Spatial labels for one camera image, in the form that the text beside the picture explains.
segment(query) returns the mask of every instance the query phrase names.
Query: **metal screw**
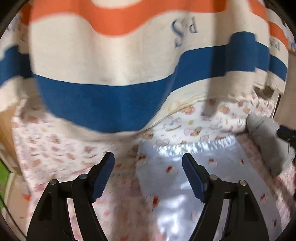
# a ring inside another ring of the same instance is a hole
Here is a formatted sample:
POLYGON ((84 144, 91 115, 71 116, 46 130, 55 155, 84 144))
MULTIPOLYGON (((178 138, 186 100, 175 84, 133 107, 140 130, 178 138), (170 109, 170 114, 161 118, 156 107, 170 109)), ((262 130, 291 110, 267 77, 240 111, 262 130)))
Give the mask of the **metal screw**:
POLYGON ((49 184, 50 185, 54 185, 56 183, 57 183, 57 179, 52 179, 52 180, 49 181, 49 184))
POLYGON ((87 174, 81 174, 79 175, 79 179, 83 180, 83 179, 86 179, 87 178, 87 174))
POLYGON ((218 177, 216 175, 214 175, 214 174, 211 174, 210 179, 213 180, 213 181, 216 181, 218 179, 218 177))
POLYGON ((242 186, 246 186, 247 185, 247 182, 245 180, 240 180, 239 183, 242 186))

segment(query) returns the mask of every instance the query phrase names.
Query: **floral print blanket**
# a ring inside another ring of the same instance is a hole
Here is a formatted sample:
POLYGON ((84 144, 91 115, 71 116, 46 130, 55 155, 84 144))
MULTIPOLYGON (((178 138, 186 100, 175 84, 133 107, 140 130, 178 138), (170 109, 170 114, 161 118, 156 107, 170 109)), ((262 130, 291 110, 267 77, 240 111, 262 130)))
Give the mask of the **floral print blanket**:
MULTIPOLYGON (((197 102, 135 136, 116 141, 86 142, 64 138, 55 133, 57 118, 49 113, 39 98, 22 100, 13 117, 15 149, 24 177, 31 191, 28 224, 47 183, 73 180, 100 162, 107 151, 115 155, 115 167, 94 210, 109 240, 165 240, 151 217, 151 210, 141 194, 135 174, 137 149, 141 140, 165 146, 187 142, 204 142, 230 133, 237 139, 253 167, 267 183, 276 199, 282 228, 295 211, 295 167, 291 164, 276 179, 265 168, 255 143, 242 134, 250 112, 269 116, 274 102, 252 93, 249 102, 222 102, 210 99, 197 102)), ((69 203, 70 220, 77 240, 82 240, 73 203, 69 203)))

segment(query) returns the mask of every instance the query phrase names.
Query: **cartoon print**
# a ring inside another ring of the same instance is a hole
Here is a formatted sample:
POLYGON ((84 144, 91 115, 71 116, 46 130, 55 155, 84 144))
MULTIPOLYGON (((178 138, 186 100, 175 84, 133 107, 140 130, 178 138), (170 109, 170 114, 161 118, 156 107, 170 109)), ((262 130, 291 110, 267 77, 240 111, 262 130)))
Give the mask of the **cartoon print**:
POLYGON ((169 139, 166 138, 163 140, 157 140, 155 143, 158 146, 167 146, 170 143, 170 141, 169 141, 169 139))
POLYGON ((110 175, 110 179, 114 179, 116 181, 120 180, 121 179, 121 173, 111 173, 110 175))
POLYGON ((184 109, 181 109, 180 112, 185 113, 186 115, 192 115, 195 112, 195 108, 190 105, 188 107, 185 107, 184 109))
POLYGON ((244 102, 243 101, 240 101, 237 103, 237 107, 238 108, 242 108, 242 106, 244 105, 244 102))
POLYGON ((83 151, 84 151, 85 153, 89 154, 89 153, 91 153, 93 150, 96 150, 96 147, 85 146, 83 151))
POLYGON ((241 119, 237 121, 237 127, 241 127, 243 124, 244 122, 241 119))
POLYGON ((108 217, 110 215, 110 213, 111 213, 111 211, 107 210, 107 211, 103 212, 103 216, 108 217))
POLYGON ((115 168, 120 168, 120 167, 122 167, 122 163, 118 163, 115 165, 115 168))
POLYGON ((29 116, 27 120, 28 120, 28 122, 30 122, 30 123, 34 123, 34 124, 38 124, 38 123, 39 123, 38 118, 35 117, 35 116, 29 116))
POLYGON ((264 108, 263 108, 262 106, 260 106, 260 107, 258 108, 258 111, 259 111, 260 113, 262 113, 262 112, 264 111, 264 108))
POLYGON ((128 235, 121 236, 119 241, 127 241, 128 240, 128 235))
POLYGON ((93 157, 95 157, 95 156, 97 156, 98 154, 94 154, 94 155, 92 155, 92 156, 83 156, 84 158, 87 158, 87 159, 91 159, 91 158, 93 158, 93 157))
POLYGON ((114 216, 117 218, 118 222, 124 223, 128 219, 128 211, 122 206, 117 206, 113 210, 114 216))
POLYGON ((210 129, 211 130, 219 130, 221 129, 223 126, 219 125, 219 123, 216 123, 215 125, 211 125, 210 129))
POLYGON ((216 117, 215 117, 215 120, 217 120, 218 123, 220 123, 220 124, 222 124, 222 122, 223 122, 222 117, 219 117, 219 116, 216 116, 216 117))
POLYGON ((71 144, 64 145, 64 148, 68 152, 74 152, 75 151, 71 144))
POLYGON ((27 137, 27 141, 31 144, 36 144, 36 141, 32 137, 27 137))
POLYGON ((64 163, 61 159, 58 159, 58 158, 55 158, 55 157, 53 158, 53 160, 56 161, 56 162, 59 162, 59 163, 64 163))
POLYGON ((265 204, 267 200, 268 200, 268 196, 265 193, 263 193, 260 197, 260 202, 265 204))
POLYGON ((151 194, 150 196, 146 197, 145 202, 147 203, 149 209, 153 211, 153 209, 158 206, 159 197, 151 194))
POLYGON ((211 121, 210 116, 206 115, 204 112, 202 112, 200 116, 202 117, 202 121, 211 121))
POLYGON ((225 104, 220 105, 218 110, 225 115, 230 112, 230 109, 228 107, 226 107, 225 104))
POLYGON ((237 114, 235 114, 235 113, 231 114, 231 119, 236 119, 236 117, 237 117, 237 114))
POLYGON ((214 159, 209 159, 209 164, 213 167, 218 166, 217 162, 215 162, 214 159))
POLYGON ((40 185, 35 186, 34 191, 38 192, 38 191, 44 191, 44 189, 46 188, 47 183, 43 183, 40 185))
POLYGON ((201 127, 197 127, 194 129, 194 131, 190 134, 191 137, 196 137, 200 134, 200 131, 202 130, 201 127))
POLYGON ((214 106, 216 104, 216 99, 209 99, 209 104, 214 106))
POLYGON ((255 108, 258 109, 259 105, 260 105, 260 103, 257 103, 257 105, 255 106, 255 108))
POLYGON ((223 132, 223 133, 230 133, 230 132, 232 132, 232 129, 233 129, 233 126, 230 126, 229 128, 228 128, 228 130, 221 130, 221 132, 223 132))
POLYGON ((85 167, 92 167, 96 163, 95 162, 85 162, 85 161, 82 161, 81 164, 84 165, 85 167))
POLYGON ((59 151, 60 149, 55 147, 55 146, 52 146, 52 151, 59 151))
POLYGON ((35 138, 35 140, 41 139, 42 133, 40 133, 40 131, 36 127, 33 127, 32 130, 32 134, 34 135, 33 137, 35 138))
POLYGON ((52 135, 50 135, 48 137, 48 141, 49 142, 52 142, 54 144, 60 144, 61 143, 61 141, 59 140, 59 138, 56 135, 54 135, 54 134, 52 134, 52 135))
POLYGON ((32 163, 32 167, 36 167, 36 166, 38 166, 39 164, 41 164, 41 160, 40 160, 40 159, 36 159, 36 160, 33 161, 33 163, 32 163))
POLYGON ((42 152, 41 155, 42 155, 43 157, 45 157, 45 158, 48 158, 48 157, 49 157, 49 155, 47 155, 45 152, 42 152))
POLYGON ((164 124, 162 129, 165 131, 174 131, 182 126, 179 124, 180 120, 181 120, 180 117, 176 118, 176 119, 172 120, 171 123, 164 124))
POLYGON ((132 148, 131 148, 131 150, 133 152, 138 152, 138 149, 139 149, 139 145, 133 145, 132 148))
POLYGON ((151 129, 145 130, 143 135, 142 135, 142 139, 144 140, 151 140, 153 138, 154 135, 154 131, 151 129))
POLYGON ((22 167, 25 171, 29 170, 29 166, 28 166, 27 164, 21 164, 21 167, 22 167))
POLYGON ((252 99, 256 100, 257 99, 257 94, 254 92, 254 90, 252 90, 252 99))
POLYGON ((75 157, 71 153, 67 153, 66 156, 71 160, 75 160, 75 157))
POLYGON ((136 168, 139 168, 139 167, 142 167, 142 166, 145 166, 147 164, 147 160, 146 160, 146 157, 145 156, 140 156, 136 162, 136 168))
POLYGON ((245 107, 243 112, 245 112, 246 114, 248 114, 251 110, 248 107, 245 107))
POLYGON ((243 166, 244 165, 244 160, 240 159, 240 160, 237 161, 237 163, 240 164, 241 166, 243 166))
POLYGON ((215 140, 220 140, 222 138, 224 138, 224 137, 222 137, 222 136, 216 136, 215 140))
POLYGON ((42 151, 46 151, 46 150, 47 150, 46 147, 45 147, 44 145, 38 145, 38 147, 39 147, 40 150, 42 150, 42 151))
POLYGON ((57 178, 57 174, 56 173, 53 173, 52 175, 50 175, 49 179, 56 179, 57 178))
POLYGON ((25 113, 22 112, 22 113, 20 114, 20 119, 23 120, 24 118, 25 118, 25 113))
POLYGON ((277 185, 283 185, 284 184, 284 180, 279 176, 274 181, 275 181, 275 183, 277 185))
POLYGON ((165 170, 165 172, 168 174, 173 174, 173 175, 178 174, 178 171, 176 170, 176 168, 172 167, 172 166, 168 166, 167 169, 165 170))
POLYGON ((19 127, 19 124, 13 121, 12 122, 12 128, 18 128, 18 127, 19 127))
POLYGON ((209 139, 209 135, 203 135, 200 137, 200 142, 206 142, 209 139))

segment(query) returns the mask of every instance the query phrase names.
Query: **green object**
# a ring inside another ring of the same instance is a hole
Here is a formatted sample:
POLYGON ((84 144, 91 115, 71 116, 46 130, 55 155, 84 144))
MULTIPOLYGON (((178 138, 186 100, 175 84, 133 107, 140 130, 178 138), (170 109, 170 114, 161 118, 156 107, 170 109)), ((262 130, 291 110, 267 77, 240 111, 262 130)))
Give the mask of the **green object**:
POLYGON ((9 174, 10 174, 9 170, 0 159, 0 195, 3 198, 3 200, 4 200, 5 189, 8 182, 9 174))

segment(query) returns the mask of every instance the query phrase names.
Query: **blue stripe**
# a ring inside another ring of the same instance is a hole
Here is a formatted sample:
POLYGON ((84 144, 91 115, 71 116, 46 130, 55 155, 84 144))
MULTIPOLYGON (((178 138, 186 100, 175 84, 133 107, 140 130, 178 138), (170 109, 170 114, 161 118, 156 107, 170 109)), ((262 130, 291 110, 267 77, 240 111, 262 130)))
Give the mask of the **blue stripe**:
POLYGON ((267 71, 268 61, 268 48, 257 43, 253 33, 239 32, 225 46, 186 51, 173 74, 154 82, 107 86, 35 77, 45 105, 54 115, 92 130, 115 133, 143 128, 178 88, 224 76, 227 71, 252 72, 255 67, 267 71))
POLYGON ((0 85, 17 75, 30 78, 32 72, 29 55, 21 54, 18 52, 18 46, 13 46, 5 51, 4 59, 0 61, 0 85))
POLYGON ((286 81, 287 67, 277 57, 270 55, 269 71, 280 77, 283 81, 286 81))

